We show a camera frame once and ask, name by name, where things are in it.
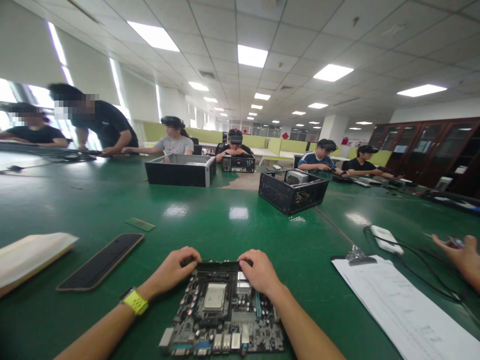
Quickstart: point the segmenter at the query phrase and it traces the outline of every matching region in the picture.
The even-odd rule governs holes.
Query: ceiling
[[[341,114],[367,131],[374,125],[355,123],[387,123],[395,109],[480,96],[480,0],[75,0],[98,23],[67,0],[15,1],[197,104],[216,98],[203,107],[218,117],[213,107],[224,108],[231,120],[254,112],[260,123],[311,129]],[[180,52],[151,47],[126,21],[164,28]],[[239,64],[237,44],[268,50],[264,68]],[[313,78],[327,64],[354,71],[335,82]],[[425,84],[448,90],[397,95]],[[271,97],[254,99],[257,92]]]

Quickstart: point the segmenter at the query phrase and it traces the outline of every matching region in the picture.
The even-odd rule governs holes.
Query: white charger
[[[385,251],[388,251],[390,253],[397,253],[399,255],[404,254],[404,250],[398,245],[397,240],[395,237],[392,235],[390,231],[387,229],[384,229],[382,227],[378,227],[375,225],[370,226],[371,233],[375,237],[376,243],[380,247],[380,249],[383,249]],[[395,243],[395,244],[390,244],[386,241],[383,241],[381,239],[388,240],[389,242]]]

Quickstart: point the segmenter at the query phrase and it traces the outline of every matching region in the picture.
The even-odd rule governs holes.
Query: student
[[[192,155],[194,153],[194,142],[185,131],[184,122],[176,116],[165,116],[160,121],[166,126],[167,136],[162,137],[153,147],[124,147],[121,152]]]
[[[25,123],[0,132],[0,140],[15,140],[49,148],[68,148],[69,143],[60,130],[49,125],[42,110],[26,102],[17,102],[10,108]]]
[[[322,139],[316,143],[316,151],[305,153],[298,162],[298,168],[306,171],[331,171],[334,174],[348,177],[349,173],[335,166],[329,154],[337,149],[334,141]]]
[[[190,257],[194,261],[182,267],[181,262]],[[265,294],[275,306],[298,360],[345,359],[329,337],[302,309],[289,289],[280,282],[266,254],[252,249],[240,255],[238,260],[253,288]],[[247,260],[252,261],[253,266],[250,266]],[[192,247],[186,246],[172,251],[153,275],[135,291],[143,300],[151,303],[158,295],[169,291],[189,276],[201,261],[200,254]],[[133,308],[121,301],[55,360],[107,359],[133,324],[135,317]]]
[[[252,150],[248,146],[242,144],[244,136],[240,130],[230,129],[228,131],[228,144],[225,144],[216,155],[216,162],[221,163],[224,154],[230,154],[232,156],[242,154],[252,154]]]
[[[388,179],[401,179],[401,176],[395,177],[388,172],[377,169],[370,160],[372,156],[379,150],[370,145],[360,146],[356,150],[356,158],[350,160],[347,164],[348,173],[350,175],[378,175]]]
[[[127,118],[112,104],[95,100],[94,95],[84,94],[76,87],[65,83],[50,84],[50,96],[61,107],[68,108],[71,124],[78,137],[78,150],[86,147],[89,129],[95,132],[103,147],[101,157],[120,154],[126,146],[138,147],[137,134]]]
[[[456,266],[460,274],[480,294],[480,255],[477,252],[477,239],[471,235],[465,236],[463,243],[465,248],[455,249],[446,245],[437,235],[431,236]]]

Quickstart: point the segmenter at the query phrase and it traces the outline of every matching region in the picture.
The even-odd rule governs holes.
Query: motherboard
[[[160,350],[175,357],[273,353],[284,332],[270,300],[252,288],[237,261],[201,262],[193,271]]]

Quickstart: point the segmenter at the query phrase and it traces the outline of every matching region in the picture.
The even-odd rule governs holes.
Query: green tabletop
[[[126,289],[141,284],[168,253],[185,245],[204,260],[236,260],[251,248],[272,259],[278,276],[301,306],[348,359],[400,359],[400,355],[330,262],[351,244],[311,208],[286,217],[254,190],[149,185],[143,157],[89,163],[49,164],[0,176],[0,247],[31,234],[78,236],[75,249],[0,299],[2,359],[51,359],[106,314]],[[215,186],[236,179],[217,172]],[[383,188],[331,181],[318,209],[367,253],[389,258],[363,234],[366,225],[389,229],[414,246],[442,256],[422,232],[480,235],[478,218],[412,195],[391,196]],[[156,225],[144,241],[94,291],[60,293],[55,287],[117,235],[143,233],[124,221],[136,217]],[[431,280],[415,259],[406,261]],[[430,261],[456,289],[463,280]],[[477,339],[480,329],[460,305],[433,293],[397,268]],[[165,294],[130,329],[113,359],[160,358],[158,343],[174,317],[185,286]],[[480,317],[480,301],[467,299]],[[292,359],[249,354],[252,359]]]

